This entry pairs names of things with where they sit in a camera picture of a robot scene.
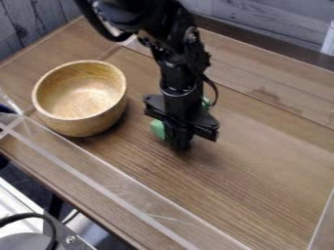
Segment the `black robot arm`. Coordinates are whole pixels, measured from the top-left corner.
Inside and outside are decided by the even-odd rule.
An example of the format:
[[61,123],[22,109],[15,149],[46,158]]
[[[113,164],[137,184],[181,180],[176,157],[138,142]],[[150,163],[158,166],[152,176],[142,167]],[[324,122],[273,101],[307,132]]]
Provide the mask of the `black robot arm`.
[[215,83],[204,75],[204,51],[194,18],[178,0],[74,0],[98,34],[112,42],[134,36],[160,68],[157,95],[142,97],[152,130],[172,148],[186,149],[194,136],[217,139],[219,121],[208,109],[216,101],[202,87]]

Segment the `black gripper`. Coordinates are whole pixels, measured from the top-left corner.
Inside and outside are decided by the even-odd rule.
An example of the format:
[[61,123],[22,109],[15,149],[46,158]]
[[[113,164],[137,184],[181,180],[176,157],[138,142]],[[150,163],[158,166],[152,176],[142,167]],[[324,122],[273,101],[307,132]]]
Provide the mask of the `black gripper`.
[[201,106],[196,89],[182,95],[161,92],[142,97],[144,114],[164,124],[165,140],[177,149],[188,149],[193,136],[216,141],[219,121]]

